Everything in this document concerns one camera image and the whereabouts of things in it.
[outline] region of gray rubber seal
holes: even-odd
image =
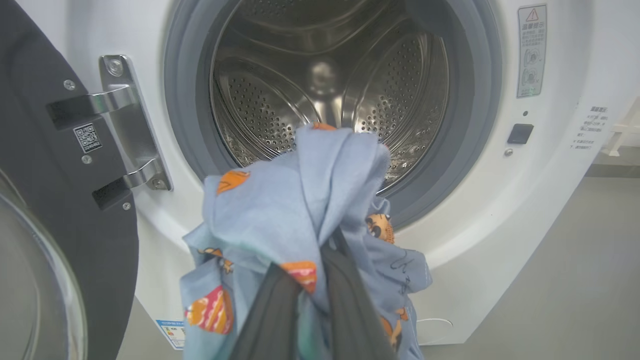
[[[221,32],[239,0],[182,0],[164,56],[164,92],[176,139],[200,179],[237,167],[215,128],[209,69]],[[445,199],[476,162],[489,137],[501,92],[502,54],[488,0],[407,0],[419,24],[447,48],[450,98],[431,149],[382,195],[395,227],[408,225]]]

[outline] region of gray floor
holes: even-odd
[[[618,152],[620,156],[598,153],[586,175],[591,177],[640,178],[640,147],[622,146]]]
[[[638,214],[640,179],[585,178],[471,338],[425,358],[640,359]],[[136,301],[118,360],[180,356]]]

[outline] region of door glass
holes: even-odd
[[[0,358],[86,358],[76,280],[53,239],[0,173]]]

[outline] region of instruction sticker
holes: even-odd
[[[609,121],[609,108],[592,106],[580,124],[580,129],[570,145],[573,150],[591,150]]]
[[[184,324],[182,321],[156,320],[160,331],[175,350],[184,348]]]
[[[547,50],[547,6],[518,9],[520,66],[517,97],[540,94]]]

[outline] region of light blue fabric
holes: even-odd
[[[388,150],[374,135],[310,126],[297,130],[296,145],[294,152],[238,169],[248,175],[229,190],[218,193],[220,176],[205,179],[204,223],[184,238],[196,269],[180,281],[182,303],[187,314],[194,301],[222,286],[232,299],[234,323],[228,334],[186,323],[184,358],[226,359],[268,266],[311,261],[317,281],[313,294],[300,298],[298,349],[302,359],[330,359],[319,248],[339,225],[380,315],[392,326],[398,309],[410,316],[401,321],[398,357],[422,359],[407,294],[431,283],[424,256],[375,238],[365,223],[368,215],[389,211],[388,201],[375,196]],[[222,258],[201,254],[205,249],[219,250],[233,262],[232,272]]]

